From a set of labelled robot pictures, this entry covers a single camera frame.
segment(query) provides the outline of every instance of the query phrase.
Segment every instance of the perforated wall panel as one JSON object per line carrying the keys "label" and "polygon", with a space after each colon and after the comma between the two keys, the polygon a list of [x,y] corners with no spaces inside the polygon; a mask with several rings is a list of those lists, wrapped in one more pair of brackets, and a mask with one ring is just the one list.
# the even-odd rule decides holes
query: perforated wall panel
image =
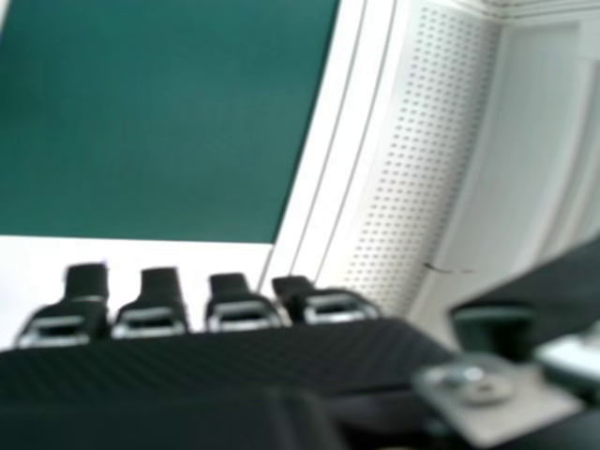
{"label": "perforated wall panel", "polygon": [[443,232],[488,98],[500,26],[419,2],[379,147],[329,279],[405,314]]}

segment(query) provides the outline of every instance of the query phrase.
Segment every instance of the green board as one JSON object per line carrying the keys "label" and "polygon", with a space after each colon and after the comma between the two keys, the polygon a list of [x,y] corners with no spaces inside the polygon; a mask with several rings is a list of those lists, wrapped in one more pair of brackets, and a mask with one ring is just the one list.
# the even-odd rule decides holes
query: green board
{"label": "green board", "polygon": [[0,234],[273,242],[337,0],[13,0]]}

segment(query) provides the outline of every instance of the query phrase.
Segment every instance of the perforated panel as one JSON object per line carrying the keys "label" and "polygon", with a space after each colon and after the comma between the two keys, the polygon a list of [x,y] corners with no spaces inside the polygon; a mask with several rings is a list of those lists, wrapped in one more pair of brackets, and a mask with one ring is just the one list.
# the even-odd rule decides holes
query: perforated panel
{"label": "perforated panel", "polygon": [[351,251],[327,255],[327,266],[337,267],[328,281],[399,314],[422,281],[470,160],[500,27],[420,3],[408,33],[379,148],[344,238]]}

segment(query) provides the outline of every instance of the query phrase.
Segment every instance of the chalkboard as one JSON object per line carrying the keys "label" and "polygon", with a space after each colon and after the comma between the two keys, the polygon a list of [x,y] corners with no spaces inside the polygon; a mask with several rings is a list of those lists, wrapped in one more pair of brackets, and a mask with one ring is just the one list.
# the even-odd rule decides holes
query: chalkboard
{"label": "chalkboard", "polygon": [[338,0],[13,0],[0,234],[273,242]]}

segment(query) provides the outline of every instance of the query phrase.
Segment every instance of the green chalkboard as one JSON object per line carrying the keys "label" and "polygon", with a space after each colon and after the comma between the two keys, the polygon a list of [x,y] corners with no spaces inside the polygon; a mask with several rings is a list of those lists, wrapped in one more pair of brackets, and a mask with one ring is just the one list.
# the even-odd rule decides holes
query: green chalkboard
{"label": "green chalkboard", "polygon": [[13,0],[0,234],[273,242],[338,0]]}

